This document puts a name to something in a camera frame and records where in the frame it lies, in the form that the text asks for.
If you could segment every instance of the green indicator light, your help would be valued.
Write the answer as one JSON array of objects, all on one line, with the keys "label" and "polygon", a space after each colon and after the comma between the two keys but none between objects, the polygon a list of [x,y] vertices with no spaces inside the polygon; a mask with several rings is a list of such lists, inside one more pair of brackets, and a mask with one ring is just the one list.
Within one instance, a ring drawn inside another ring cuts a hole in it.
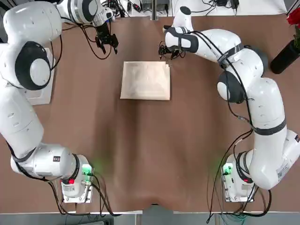
[{"label": "green indicator light", "polygon": [[233,168],[233,164],[232,163],[226,163],[224,166],[223,166],[223,170],[224,170],[224,173],[226,174],[231,174],[231,169]]},{"label": "green indicator light", "polygon": [[83,175],[92,175],[92,167],[89,164],[82,165],[82,174]]}]

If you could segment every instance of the folded cloth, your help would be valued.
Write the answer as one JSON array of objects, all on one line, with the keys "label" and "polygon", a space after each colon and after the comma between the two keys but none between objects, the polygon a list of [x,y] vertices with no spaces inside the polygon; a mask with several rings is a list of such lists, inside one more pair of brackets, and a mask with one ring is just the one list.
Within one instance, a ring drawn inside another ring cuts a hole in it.
[{"label": "folded cloth", "polygon": [[124,62],[121,99],[170,100],[170,68],[165,62]]}]

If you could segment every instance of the black cylinder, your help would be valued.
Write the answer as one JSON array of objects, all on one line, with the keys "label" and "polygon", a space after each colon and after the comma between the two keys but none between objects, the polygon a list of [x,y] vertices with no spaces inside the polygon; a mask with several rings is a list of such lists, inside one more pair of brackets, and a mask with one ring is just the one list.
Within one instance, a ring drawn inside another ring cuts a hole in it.
[{"label": "black cylinder", "polygon": [[282,73],[300,56],[300,50],[294,46],[294,40],[290,41],[287,46],[273,59],[270,64],[271,71],[275,74]]}]

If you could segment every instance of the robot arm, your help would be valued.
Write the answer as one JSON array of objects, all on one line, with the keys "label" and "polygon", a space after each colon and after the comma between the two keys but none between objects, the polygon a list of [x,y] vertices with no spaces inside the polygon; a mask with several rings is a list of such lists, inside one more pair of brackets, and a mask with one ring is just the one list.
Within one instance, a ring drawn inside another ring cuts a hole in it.
[{"label": "robot arm", "polygon": [[[164,28],[166,46],[160,47],[160,55],[186,51],[217,62],[224,68],[217,83],[220,96],[226,101],[241,103],[245,100],[245,89],[249,99],[255,127],[254,148],[237,155],[237,160],[230,155],[223,166],[226,201],[247,201],[254,184],[266,190],[273,188],[298,159],[300,138],[287,130],[284,105],[276,82],[262,78],[268,66],[265,54],[243,46],[240,38],[230,31],[202,31],[221,54],[210,42],[193,32],[191,12],[187,7],[181,7],[173,25]],[[232,63],[240,79],[224,59]]]},{"label": "robot arm", "polygon": [[[15,172],[36,178],[61,177],[64,200],[82,203],[91,195],[86,182],[91,166],[84,156],[71,154],[65,147],[41,143],[44,129],[19,91],[40,90],[48,84],[52,65],[43,45],[61,34],[61,17],[75,23],[92,23],[103,31],[113,13],[96,0],[63,0],[57,6],[28,2],[5,13],[8,43],[0,44],[0,133],[11,150]],[[97,37],[109,40],[102,44],[114,44],[111,36]]]}]

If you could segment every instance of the brown table surface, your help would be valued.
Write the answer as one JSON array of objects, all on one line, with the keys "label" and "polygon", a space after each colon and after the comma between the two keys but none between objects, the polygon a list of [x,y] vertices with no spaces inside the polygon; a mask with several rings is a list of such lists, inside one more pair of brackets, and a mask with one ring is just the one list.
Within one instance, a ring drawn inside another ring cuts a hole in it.
[{"label": "brown table surface", "polygon": [[[119,99],[123,61],[159,60],[162,27],[172,21],[117,20],[112,30],[120,42],[119,52],[105,61],[94,57],[80,29],[65,31],[52,102],[35,106],[45,129],[43,142],[60,143],[73,153],[85,155],[104,176],[113,211],[141,210],[157,203],[172,210],[207,212],[208,178],[210,199],[218,162],[229,144],[249,128],[230,114],[218,95],[218,65],[193,54],[168,62],[171,101]],[[293,37],[285,15],[201,16],[193,17],[193,25],[195,30],[230,30],[244,44],[265,51],[269,59]],[[59,39],[54,45],[57,58]],[[288,128],[298,133],[299,66],[297,61],[281,75],[266,73],[279,85]],[[245,104],[232,108],[247,115]],[[14,173],[3,138],[0,147],[0,212],[57,212],[50,187]],[[253,138],[249,138],[237,151],[252,147]],[[299,172],[300,161],[273,188],[271,211],[300,211]],[[263,210],[260,195],[248,205],[250,211]],[[238,206],[226,204],[224,210]],[[98,195],[94,194],[92,204],[78,208],[98,211]],[[213,210],[220,211],[216,198]]]}]

